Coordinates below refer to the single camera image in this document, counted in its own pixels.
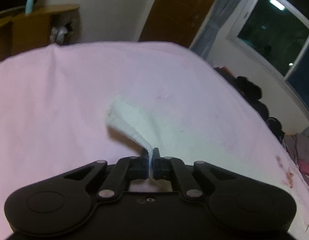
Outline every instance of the pink fabric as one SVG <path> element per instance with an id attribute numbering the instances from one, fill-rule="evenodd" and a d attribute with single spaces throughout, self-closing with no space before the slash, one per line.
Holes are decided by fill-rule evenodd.
<path id="1" fill-rule="evenodd" d="M 194 131 L 262 171 L 260 178 L 281 185 L 299 205 L 292 233 L 309 239 L 309 188 L 237 91 L 179 46 L 106 42 L 50 45 L 0 63 L 0 240 L 11 233 L 3 205 L 14 190 L 98 159 L 112 164 L 137 155 L 111 140 L 104 124 L 117 94 Z M 284 184 L 288 169 L 293 189 Z"/>
<path id="2" fill-rule="evenodd" d="M 299 168 L 301 173 L 304 173 L 309 176 L 309 163 L 305 161 L 299 161 Z"/>

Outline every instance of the wooden door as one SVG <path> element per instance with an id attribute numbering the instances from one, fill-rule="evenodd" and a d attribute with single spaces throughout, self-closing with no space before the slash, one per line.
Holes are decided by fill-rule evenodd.
<path id="1" fill-rule="evenodd" d="M 214 0 L 155 0 L 139 41 L 189 47 Z"/>

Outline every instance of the curtain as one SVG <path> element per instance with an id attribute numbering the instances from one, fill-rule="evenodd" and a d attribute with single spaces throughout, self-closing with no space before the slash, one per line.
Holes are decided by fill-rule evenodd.
<path id="1" fill-rule="evenodd" d="M 207 25 L 191 48 L 193 52 L 201 56 L 204 60 L 207 58 L 220 28 L 233 13 L 240 1 L 216 0 Z"/>

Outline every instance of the white cloth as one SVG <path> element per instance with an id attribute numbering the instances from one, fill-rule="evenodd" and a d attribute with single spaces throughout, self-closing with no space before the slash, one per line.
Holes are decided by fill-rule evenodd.
<path id="1" fill-rule="evenodd" d="M 288 191 L 298 207 L 289 231 L 309 239 L 309 188 L 237 91 L 179 46 L 105 42 L 50 45 L 0 63 L 0 240 L 11 233 L 3 205 L 14 190 L 138 154 L 131 142 L 110 138 L 109 106 L 109 116 L 120 117 L 112 126 L 162 156 L 204 160 Z M 292 189 L 277 156 L 294 173 Z"/>

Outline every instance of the wooden shelf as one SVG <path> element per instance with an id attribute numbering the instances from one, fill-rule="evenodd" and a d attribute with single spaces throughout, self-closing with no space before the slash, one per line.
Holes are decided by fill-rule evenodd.
<path id="1" fill-rule="evenodd" d="M 0 28 L 3 27 L 4 25 L 8 24 L 9 22 L 11 22 L 12 17 L 8 16 L 8 17 L 4 17 L 2 19 L 0 19 Z"/>
<path id="2" fill-rule="evenodd" d="M 20 20 L 23 18 L 31 18 L 31 17 L 38 17 L 41 15 L 54 15 L 60 14 L 63 12 L 74 11 L 80 8 L 79 4 L 58 4 L 58 5 L 49 5 L 42 8 L 34 9 L 32 13 L 29 15 L 25 15 L 21 13 L 15 17 L 13 17 L 12 21 Z"/>
<path id="3" fill-rule="evenodd" d="M 0 61 L 5 58 L 49 44 L 51 19 L 54 15 L 72 12 L 79 4 L 59 4 L 41 8 L 34 7 L 29 15 L 11 12 L 0 19 Z"/>

